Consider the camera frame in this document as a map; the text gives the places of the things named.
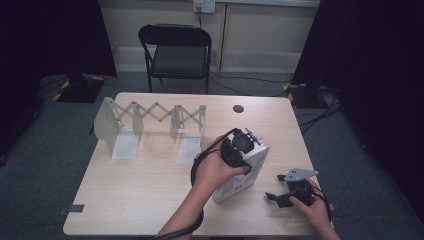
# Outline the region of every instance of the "wooden table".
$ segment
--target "wooden table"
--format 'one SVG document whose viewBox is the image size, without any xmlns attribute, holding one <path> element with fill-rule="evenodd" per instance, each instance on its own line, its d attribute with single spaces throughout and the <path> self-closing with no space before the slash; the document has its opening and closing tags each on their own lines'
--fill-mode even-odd
<svg viewBox="0 0 424 240">
<path fill-rule="evenodd" d="M 314 234 L 296 208 L 279 209 L 265 192 L 288 192 L 277 174 L 290 168 L 313 169 L 290 102 L 285 98 L 120 93 L 115 102 L 131 101 L 148 107 L 159 102 L 171 109 L 181 104 L 189 111 L 206 105 L 202 146 L 233 128 L 249 128 L 263 138 L 270 152 L 254 185 L 215 203 L 206 204 L 205 219 L 194 236 L 295 236 Z M 244 112 L 233 111 L 234 105 Z M 145 128 L 135 160 L 111 160 L 99 140 L 74 205 L 83 212 L 69 213 L 63 230 L 68 235 L 155 235 L 183 201 L 190 185 L 190 165 L 176 163 L 180 139 L 169 135 L 169 123 L 143 120 Z M 198 132 L 186 123 L 184 132 Z"/>
</svg>

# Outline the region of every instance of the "electrical outlet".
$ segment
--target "electrical outlet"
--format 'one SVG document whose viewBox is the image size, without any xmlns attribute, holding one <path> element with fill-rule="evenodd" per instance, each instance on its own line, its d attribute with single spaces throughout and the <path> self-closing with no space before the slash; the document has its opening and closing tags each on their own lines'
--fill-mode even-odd
<svg viewBox="0 0 424 240">
<path fill-rule="evenodd" d="M 215 13 L 215 2 L 212 1 L 193 1 L 193 12 L 197 13 L 200 9 L 202 13 Z"/>
</svg>

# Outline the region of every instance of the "hand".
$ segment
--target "hand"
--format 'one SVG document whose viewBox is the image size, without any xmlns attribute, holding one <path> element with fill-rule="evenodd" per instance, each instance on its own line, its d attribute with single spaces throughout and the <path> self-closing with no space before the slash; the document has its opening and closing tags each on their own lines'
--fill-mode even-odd
<svg viewBox="0 0 424 240">
<path fill-rule="evenodd" d="M 196 172 L 194 186 L 201 186 L 214 192 L 224 185 L 232 177 L 246 173 L 249 167 L 243 166 L 232 168 L 221 158 L 221 147 L 223 141 L 219 142 L 199 165 Z"/>
<path fill-rule="evenodd" d="M 311 184 L 314 194 L 322 195 L 318 190 L 318 185 L 314 181 L 310 179 L 306 180 L 309 184 Z M 327 206 L 321 198 L 314 197 L 314 202 L 311 206 L 305 205 L 294 196 L 291 196 L 289 200 L 294 206 L 299 208 L 303 214 L 305 214 L 306 218 L 308 218 L 309 222 L 312 226 L 314 226 L 323 239 L 340 239 L 328 219 Z"/>
</svg>

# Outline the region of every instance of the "chair seat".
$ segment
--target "chair seat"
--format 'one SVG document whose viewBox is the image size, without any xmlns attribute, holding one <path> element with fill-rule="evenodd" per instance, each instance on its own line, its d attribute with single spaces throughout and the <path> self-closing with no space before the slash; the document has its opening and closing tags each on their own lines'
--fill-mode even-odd
<svg viewBox="0 0 424 240">
<path fill-rule="evenodd" d="M 157 46 L 152 62 L 152 75 L 202 78 L 205 75 L 206 54 L 204 47 Z"/>
</svg>

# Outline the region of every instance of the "person's right hand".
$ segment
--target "person's right hand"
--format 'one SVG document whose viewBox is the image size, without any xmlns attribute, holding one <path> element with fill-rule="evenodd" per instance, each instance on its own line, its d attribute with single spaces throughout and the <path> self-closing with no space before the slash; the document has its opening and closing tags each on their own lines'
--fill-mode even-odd
<svg viewBox="0 0 424 240">
<path fill-rule="evenodd" d="M 309 184 L 311 184 L 314 194 L 322 196 L 321 192 L 318 190 L 318 185 L 310 179 L 306 180 L 309 182 Z M 314 226 L 323 239 L 340 239 L 333 226 L 331 225 L 330 220 L 328 219 L 327 206 L 321 198 L 315 196 L 314 202 L 311 206 L 305 205 L 302 201 L 294 196 L 291 196 L 289 200 L 291 203 L 293 203 L 294 206 L 299 208 L 303 214 L 305 214 L 306 218 L 309 220 L 312 226 Z"/>
</svg>

